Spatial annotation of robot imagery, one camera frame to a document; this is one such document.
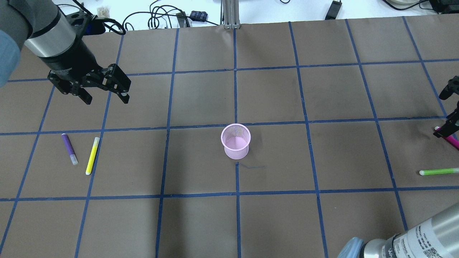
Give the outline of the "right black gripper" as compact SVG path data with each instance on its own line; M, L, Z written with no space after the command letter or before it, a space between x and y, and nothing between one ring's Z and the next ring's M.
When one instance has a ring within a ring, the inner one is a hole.
M442 89L439 94L439 99L446 101L452 95L459 94L459 77L454 76L451 78L447 85ZM449 108L454 108L452 112L446 116L446 121L441 127L435 127L433 135L438 138L449 137L448 134L455 134L459 129L459 102L454 104L453 101L446 101Z

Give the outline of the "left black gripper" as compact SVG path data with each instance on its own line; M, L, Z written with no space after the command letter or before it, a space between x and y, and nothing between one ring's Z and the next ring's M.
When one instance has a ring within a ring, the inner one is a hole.
M103 22L108 21L108 18L99 18L83 10L69 15L62 14L60 18L65 25L70 26L76 37L69 48L62 53L42 58L50 68L48 80L62 94L77 96L87 105L90 105L93 100L92 95L86 90L87 87L110 91L124 104L128 104L131 80L116 63L106 68L100 66L82 40L87 32L103 34L105 32Z

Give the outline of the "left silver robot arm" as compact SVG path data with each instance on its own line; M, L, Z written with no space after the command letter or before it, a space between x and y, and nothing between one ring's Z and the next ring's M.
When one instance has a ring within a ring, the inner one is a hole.
M49 67L47 78L62 94L77 96L89 105L92 96L86 88L97 87L128 103L131 80L117 64L100 66L82 40L85 35L105 33L107 23L118 27L114 31L118 35L125 35L125 28L78 6L78 12L66 15L51 0L1 1L2 86L18 67L26 46Z

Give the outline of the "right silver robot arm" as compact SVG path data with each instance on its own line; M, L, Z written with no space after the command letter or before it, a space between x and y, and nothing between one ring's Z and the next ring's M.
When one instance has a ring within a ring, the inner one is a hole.
M446 100L458 94L458 76L448 81L439 94ZM434 129L434 136L446 140L454 139L458 131L458 102L456 109L446 117L441 127ZM458 141L451 143L458 149ZM458 174L458 168L421 170L420 175ZM403 234L373 239L364 242L354 237L349 240L338 258L458 258L459 249L459 206L458 203L439 212Z

